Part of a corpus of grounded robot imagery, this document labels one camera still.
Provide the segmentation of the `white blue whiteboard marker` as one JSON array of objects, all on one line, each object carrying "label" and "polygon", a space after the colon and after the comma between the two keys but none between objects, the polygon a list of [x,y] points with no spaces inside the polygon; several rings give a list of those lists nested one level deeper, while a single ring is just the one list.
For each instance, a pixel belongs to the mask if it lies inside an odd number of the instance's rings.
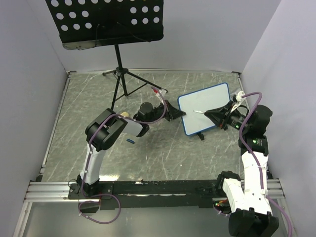
[{"label": "white blue whiteboard marker", "polygon": [[193,112],[199,113],[199,114],[204,114],[204,113],[205,113],[205,112],[203,112],[203,111],[197,111],[197,110],[193,110]]}]

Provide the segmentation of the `blue framed whiteboard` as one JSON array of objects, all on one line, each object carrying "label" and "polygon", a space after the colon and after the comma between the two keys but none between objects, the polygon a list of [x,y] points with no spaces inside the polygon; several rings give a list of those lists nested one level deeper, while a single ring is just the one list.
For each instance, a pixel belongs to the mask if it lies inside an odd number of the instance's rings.
[{"label": "blue framed whiteboard", "polygon": [[204,112],[226,105],[230,101],[229,86],[226,82],[180,95],[178,107],[186,114],[181,117],[184,133],[197,135],[215,127]]}]

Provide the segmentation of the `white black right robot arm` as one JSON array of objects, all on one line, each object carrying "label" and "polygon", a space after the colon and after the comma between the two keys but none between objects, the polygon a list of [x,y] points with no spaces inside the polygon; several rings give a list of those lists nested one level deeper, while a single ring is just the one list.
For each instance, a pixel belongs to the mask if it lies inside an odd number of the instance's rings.
[{"label": "white black right robot arm", "polygon": [[273,216],[266,197],[269,148],[265,132],[273,112],[258,105],[253,112],[242,115],[233,105],[230,101],[223,107],[204,112],[218,128],[226,130],[231,126],[242,134],[238,146],[244,179],[231,171],[223,171],[215,190],[228,198],[230,236],[271,237],[279,228],[279,219]]}]

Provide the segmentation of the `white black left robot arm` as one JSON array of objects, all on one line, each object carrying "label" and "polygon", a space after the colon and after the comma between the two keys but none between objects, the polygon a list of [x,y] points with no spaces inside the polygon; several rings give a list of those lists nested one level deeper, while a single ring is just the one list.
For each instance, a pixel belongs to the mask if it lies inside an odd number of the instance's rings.
[{"label": "white black left robot arm", "polygon": [[80,193],[85,198],[96,196],[105,152],[114,145],[122,133],[142,137],[149,131],[150,124],[161,119],[172,121],[185,115],[184,111],[175,108],[167,100],[162,100],[157,107],[149,102],[142,103],[132,118],[106,109],[85,130],[87,154],[83,170],[77,177]]}]

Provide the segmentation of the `wooden microphone toy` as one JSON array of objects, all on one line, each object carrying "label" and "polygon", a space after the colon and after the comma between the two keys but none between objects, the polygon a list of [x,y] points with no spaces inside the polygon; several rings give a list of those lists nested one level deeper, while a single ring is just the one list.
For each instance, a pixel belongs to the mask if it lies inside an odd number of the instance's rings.
[{"label": "wooden microphone toy", "polygon": [[129,113],[128,113],[128,112],[122,112],[122,113],[121,113],[121,116],[123,116],[123,117],[129,117]]}]

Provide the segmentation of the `black music stand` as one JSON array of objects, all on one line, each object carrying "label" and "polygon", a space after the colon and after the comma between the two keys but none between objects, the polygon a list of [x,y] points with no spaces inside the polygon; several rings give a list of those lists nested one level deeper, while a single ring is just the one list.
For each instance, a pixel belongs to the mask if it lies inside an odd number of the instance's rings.
[{"label": "black music stand", "polygon": [[162,0],[48,0],[49,12],[66,50],[86,50],[112,45],[118,67],[114,70],[127,92],[119,45],[163,39]]}]

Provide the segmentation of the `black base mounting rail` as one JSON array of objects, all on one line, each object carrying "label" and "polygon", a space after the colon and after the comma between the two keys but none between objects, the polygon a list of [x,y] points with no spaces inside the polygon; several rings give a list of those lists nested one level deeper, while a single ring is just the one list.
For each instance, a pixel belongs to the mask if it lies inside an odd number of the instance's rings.
[{"label": "black base mounting rail", "polygon": [[70,200],[97,201],[101,210],[154,207],[217,207],[230,212],[228,198],[217,180],[98,181],[91,188],[70,185]]}]

